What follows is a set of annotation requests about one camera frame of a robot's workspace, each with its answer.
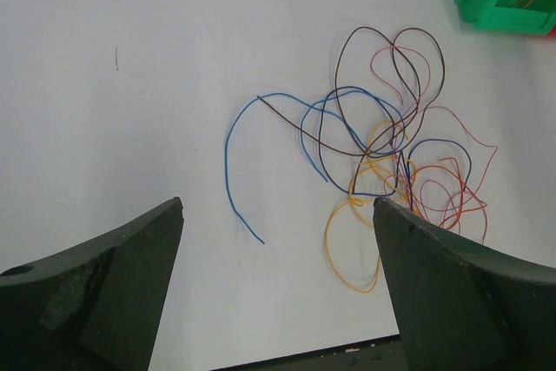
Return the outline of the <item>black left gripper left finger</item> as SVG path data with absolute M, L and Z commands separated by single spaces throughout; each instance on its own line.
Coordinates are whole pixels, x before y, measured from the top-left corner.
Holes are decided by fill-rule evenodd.
M 183 228 L 175 197 L 1 274 L 3 370 L 149 368 Z

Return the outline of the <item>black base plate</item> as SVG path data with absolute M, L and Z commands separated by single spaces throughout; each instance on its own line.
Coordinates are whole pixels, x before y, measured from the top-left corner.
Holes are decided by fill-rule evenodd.
M 236 371 L 408 370 L 398 335 L 233 366 Z

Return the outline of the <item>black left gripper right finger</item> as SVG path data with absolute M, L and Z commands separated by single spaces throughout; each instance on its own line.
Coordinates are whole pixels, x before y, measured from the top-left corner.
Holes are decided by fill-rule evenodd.
M 555 270 L 386 199 L 374 230 L 411 370 L 553 370 Z

